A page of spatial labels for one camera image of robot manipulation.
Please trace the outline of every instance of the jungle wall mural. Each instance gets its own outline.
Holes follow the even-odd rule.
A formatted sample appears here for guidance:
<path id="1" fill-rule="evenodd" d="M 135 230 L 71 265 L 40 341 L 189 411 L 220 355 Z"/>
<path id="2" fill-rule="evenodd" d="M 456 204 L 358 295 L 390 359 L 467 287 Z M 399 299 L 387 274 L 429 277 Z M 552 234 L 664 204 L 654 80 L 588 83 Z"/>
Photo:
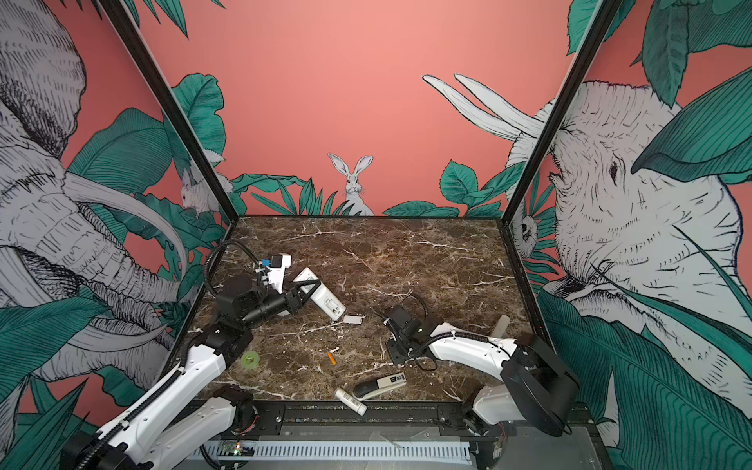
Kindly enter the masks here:
<path id="1" fill-rule="evenodd" d="M 573 41 L 596 4 L 571 3 Z M 516 248 L 616 468 L 752 468 L 752 2 L 624 1 L 610 33 L 515 213 Z M 490 116 L 432 84 L 514 139 L 507 165 L 529 157 L 550 105 L 531 117 L 484 90 L 505 110 Z"/>
<path id="2" fill-rule="evenodd" d="M 511 143 L 466 126 L 434 76 L 465 64 L 512 87 L 530 112 L 556 95 L 573 58 L 565 3 L 207 0 L 164 2 L 164 12 L 151 3 L 126 5 L 168 82 L 198 73 L 221 89 L 211 109 L 225 124 L 223 151 L 178 100 L 240 214 L 500 217 L 524 162 L 505 168 Z M 549 34 L 531 40 L 531 28 Z M 507 53 L 519 73 L 487 59 Z M 484 85 L 457 77 L 475 93 L 469 102 L 506 112 Z M 187 207 L 205 207 L 208 188 L 194 186 L 191 168 L 178 171 Z"/>
<path id="3" fill-rule="evenodd" d="M 190 158 L 96 2 L 0 0 L 0 36 L 0 468 L 57 468 L 159 377 L 227 219 L 180 203 Z M 175 88 L 209 154 L 212 80 Z"/>

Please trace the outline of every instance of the small white block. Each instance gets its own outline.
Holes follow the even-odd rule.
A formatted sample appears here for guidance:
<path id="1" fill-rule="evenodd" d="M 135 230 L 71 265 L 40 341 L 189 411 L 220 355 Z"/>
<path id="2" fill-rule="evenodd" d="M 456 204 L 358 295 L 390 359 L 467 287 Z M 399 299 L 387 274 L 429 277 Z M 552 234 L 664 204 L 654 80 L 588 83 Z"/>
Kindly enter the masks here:
<path id="1" fill-rule="evenodd" d="M 363 323 L 363 317 L 358 317 L 356 315 L 345 315 L 342 317 L 342 321 L 345 323 L 352 323 L 353 325 L 359 325 Z"/>

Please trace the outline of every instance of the rabbit illustration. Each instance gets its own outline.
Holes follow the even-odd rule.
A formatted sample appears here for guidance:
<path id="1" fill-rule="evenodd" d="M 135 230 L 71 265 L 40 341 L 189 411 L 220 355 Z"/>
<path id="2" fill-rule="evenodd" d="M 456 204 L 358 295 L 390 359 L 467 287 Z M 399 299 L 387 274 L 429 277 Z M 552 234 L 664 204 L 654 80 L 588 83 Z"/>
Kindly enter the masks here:
<path id="1" fill-rule="evenodd" d="M 223 162 L 225 159 L 218 153 L 211 150 L 204 149 L 204 155 L 212 166 Z M 226 193 L 232 192 L 232 184 L 221 173 L 217 173 L 217 178 L 220 180 L 222 189 Z M 188 170 L 183 170 L 183 174 L 180 176 L 180 180 L 183 182 L 183 189 L 180 190 L 180 194 L 183 196 L 183 207 L 193 208 L 196 212 L 206 211 L 218 211 L 220 209 L 220 203 L 217 201 L 217 197 L 209 189 L 209 185 L 204 179 L 204 175 L 199 170 L 199 167 L 191 161 L 190 173 Z"/>
<path id="2" fill-rule="evenodd" d="M 333 153 L 329 154 L 329 158 L 332 159 L 332 163 L 337 171 L 347 177 L 347 185 L 344 187 L 347 193 L 347 204 L 344 206 L 353 206 L 350 209 L 350 215 L 374 215 L 374 212 L 361 199 L 360 193 L 363 191 L 363 186 L 360 186 L 360 183 L 358 183 L 358 175 L 373 163 L 374 157 L 367 155 L 358 160 L 358 164 L 355 165 L 355 171 L 352 173 L 350 173 L 350 167 L 347 166 L 347 163 L 343 159 Z"/>

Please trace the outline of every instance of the brown marble surface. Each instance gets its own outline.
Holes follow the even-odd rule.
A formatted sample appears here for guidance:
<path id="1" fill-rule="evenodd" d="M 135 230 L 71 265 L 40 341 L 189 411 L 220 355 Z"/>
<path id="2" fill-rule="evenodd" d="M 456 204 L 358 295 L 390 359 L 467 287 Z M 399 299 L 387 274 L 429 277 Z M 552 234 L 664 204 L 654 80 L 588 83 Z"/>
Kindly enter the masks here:
<path id="1" fill-rule="evenodd" d="M 246 350 L 259 354 L 258 367 L 236 361 L 202 391 L 202 398 L 222 384 L 237 384 L 258 399 L 333 399 L 336 387 L 351 392 L 360 381 L 398 371 L 405 372 L 408 384 L 378 399 L 464 400 L 476 387 L 498 383 L 454 362 L 438 361 L 435 371 L 391 365 L 390 335 L 375 311 L 399 303 L 411 290 L 426 300 L 431 315 L 458 328 L 488 335 L 507 314 L 509 336 L 531 331 L 493 220 L 252 217 L 241 220 L 233 238 L 259 258 L 291 254 L 286 279 L 309 266 L 347 314 L 364 318 L 361 325 L 332 322 L 309 302 L 294 316 L 267 320 L 253 330 Z M 214 286 L 248 269 L 245 255 L 230 247 Z M 414 300 L 405 304 L 414 314 L 423 313 Z M 206 326 L 213 312 L 214 300 L 207 294 L 189 328 Z"/>

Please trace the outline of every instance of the white cylinder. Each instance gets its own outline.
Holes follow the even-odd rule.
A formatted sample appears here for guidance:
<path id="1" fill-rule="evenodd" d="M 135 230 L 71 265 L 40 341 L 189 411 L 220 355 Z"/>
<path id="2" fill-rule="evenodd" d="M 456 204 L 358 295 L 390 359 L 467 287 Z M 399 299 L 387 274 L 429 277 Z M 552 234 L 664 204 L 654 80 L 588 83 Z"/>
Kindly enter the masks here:
<path id="1" fill-rule="evenodd" d="M 363 403 L 359 402 L 354 396 L 351 394 L 345 392 L 340 387 L 337 387 L 337 389 L 334 391 L 334 397 L 339 400 L 340 402 L 346 404 L 350 407 L 353 411 L 358 413 L 360 416 L 365 414 L 365 410 L 368 409 L 367 406 L 365 406 Z"/>
<path id="2" fill-rule="evenodd" d="M 311 279 L 318 279 L 318 277 L 316 277 L 310 268 L 304 269 L 298 274 L 298 277 L 295 278 L 295 280 Z M 308 293 L 308 291 L 311 290 L 311 286 L 302 286 L 300 290 Z M 311 300 L 314 301 L 314 304 L 318 305 L 318 307 L 332 320 L 339 320 L 339 317 L 344 315 L 344 311 L 347 310 L 345 306 L 342 305 L 342 302 L 337 299 L 337 296 L 335 296 L 323 282 L 318 288 L 316 288 L 316 291 L 311 296 Z"/>

